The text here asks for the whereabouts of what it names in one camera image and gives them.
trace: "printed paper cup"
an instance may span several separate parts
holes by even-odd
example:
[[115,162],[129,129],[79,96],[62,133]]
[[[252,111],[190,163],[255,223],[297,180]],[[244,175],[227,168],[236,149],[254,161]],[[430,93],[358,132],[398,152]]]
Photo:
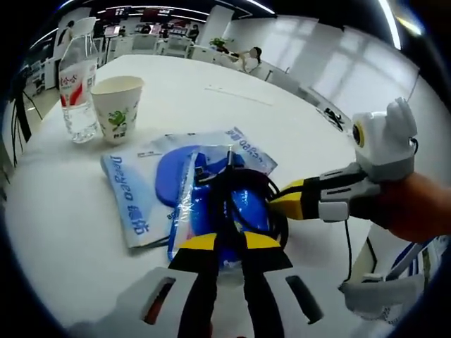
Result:
[[140,77],[116,76],[91,89],[92,102],[104,139],[121,144],[135,130],[144,81]]

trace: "white table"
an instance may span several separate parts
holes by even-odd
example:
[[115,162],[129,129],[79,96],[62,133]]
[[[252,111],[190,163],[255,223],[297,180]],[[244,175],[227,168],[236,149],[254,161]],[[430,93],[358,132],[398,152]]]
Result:
[[[98,70],[97,81],[116,75],[140,76],[146,82],[132,144],[168,132],[236,125],[278,162],[272,178],[279,187],[354,160],[346,136],[313,106],[255,77],[208,63],[145,55],[108,63]],[[65,327],[100,319],[123,290],[168,263],[164,248],[126,249],[116,202],[99,164],[109,149],[100,136],[73,144],[57,103],[27,144],[7,191],[13,249],[37,295]],[[357,219],[349,224],[355,260],[369,224]],[[353,325],[356,319],[337,290],[348,269],[344,225],[291,222],[286,251],[306,271],[304,281],[326,315],[306,327],[305,337],[331,337],[331,332],[347,337],[341,335],[349,332],[343,323]],[[218,298],[214,336],[251,337],[242,292],[221,291]]]

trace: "plastic water bottle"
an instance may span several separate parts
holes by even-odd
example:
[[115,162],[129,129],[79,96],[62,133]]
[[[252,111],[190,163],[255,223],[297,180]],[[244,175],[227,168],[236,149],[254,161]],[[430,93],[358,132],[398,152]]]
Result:
[[85,18],[74,24],[74,37],[59,65],[64,121],[75,143],[89,141],[98,129],[91,96],[99,56],[91,36],[94,24],[95,18]]

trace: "water bottle label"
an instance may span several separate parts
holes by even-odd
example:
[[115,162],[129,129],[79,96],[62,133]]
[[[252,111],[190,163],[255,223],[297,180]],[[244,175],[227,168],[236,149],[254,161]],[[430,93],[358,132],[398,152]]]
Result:
[[96,61],[85,61],[60,71],[59,88],[63,107],[79,106],[88,100],[95,83]]

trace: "human hand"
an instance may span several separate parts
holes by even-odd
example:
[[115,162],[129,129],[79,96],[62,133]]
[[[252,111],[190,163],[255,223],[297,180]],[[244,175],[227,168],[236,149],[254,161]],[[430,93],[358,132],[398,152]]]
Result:
[[451,193],[427,177],[414,173],[403,181],[381,185],[372,219],[396,237],[421,243],[451,234]]

